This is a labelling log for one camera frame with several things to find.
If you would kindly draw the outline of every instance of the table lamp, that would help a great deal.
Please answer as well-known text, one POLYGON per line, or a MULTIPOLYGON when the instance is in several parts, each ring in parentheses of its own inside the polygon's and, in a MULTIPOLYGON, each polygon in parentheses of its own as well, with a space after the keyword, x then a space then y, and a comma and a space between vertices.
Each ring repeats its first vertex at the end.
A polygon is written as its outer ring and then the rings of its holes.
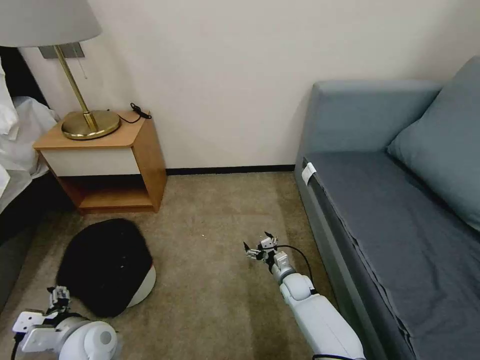
POLYGON ((61 126, 70 139, 99 138, 120 126, 116 113, 88 109, 60 48, 62 44, 92 39, 101 31, 87 0, 0 1, 0 46, 54 47, 83 111, 69 114, 61 126))

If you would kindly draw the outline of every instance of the light switch plate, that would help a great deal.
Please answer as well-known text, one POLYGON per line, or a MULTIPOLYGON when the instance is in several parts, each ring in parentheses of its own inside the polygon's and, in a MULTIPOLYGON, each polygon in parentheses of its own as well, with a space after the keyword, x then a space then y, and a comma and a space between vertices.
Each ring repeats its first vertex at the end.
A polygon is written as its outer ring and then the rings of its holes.
MULTIPOLYGON (((57 54, 53 46, 38 47, 44 59, 57 59, 57 54)), ((72 42, 60 45, 63 56, 66 58, 84 58, 84 51, 79 42, 72 42)))

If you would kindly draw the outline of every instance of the sofa seat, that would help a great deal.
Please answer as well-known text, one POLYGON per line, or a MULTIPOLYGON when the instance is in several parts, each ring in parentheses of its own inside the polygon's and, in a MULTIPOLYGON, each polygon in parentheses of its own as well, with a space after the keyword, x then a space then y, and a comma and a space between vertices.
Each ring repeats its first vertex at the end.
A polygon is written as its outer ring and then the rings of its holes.
MULTIPOLYGON (((479 233, 383 151, 318 152, 305 160, 317 171, 310 182, 319 204, 325 210, 326 199, 344 229, 340 250, 356 254, 365 288, 376 291, 369 296, 387 309, 367 307, 390 317, 376 330, 402 334, 418 359, 480 354, 479 233)), ((355 262, 348 266, 353 272, 355 262)))

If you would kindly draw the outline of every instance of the gold lamp base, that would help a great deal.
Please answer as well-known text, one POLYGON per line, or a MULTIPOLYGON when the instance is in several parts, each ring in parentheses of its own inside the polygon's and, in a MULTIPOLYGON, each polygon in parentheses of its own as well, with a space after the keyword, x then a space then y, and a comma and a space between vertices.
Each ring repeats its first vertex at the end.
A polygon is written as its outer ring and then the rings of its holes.
POLYGON ((120 127, 120 117, 111 111, 92 111, 91 113, 72 112, 65 117, 61 132, 69 139, 90 140, 113 133, 120 127))

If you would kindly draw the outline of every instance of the blue pillow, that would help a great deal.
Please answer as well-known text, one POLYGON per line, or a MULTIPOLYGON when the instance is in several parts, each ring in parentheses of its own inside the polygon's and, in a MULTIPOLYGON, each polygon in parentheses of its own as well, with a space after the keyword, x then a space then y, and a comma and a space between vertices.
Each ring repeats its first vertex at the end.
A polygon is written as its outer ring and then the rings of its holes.
POLYGON ((387 151, 480 231, 480 57, 460 69, 387 151))

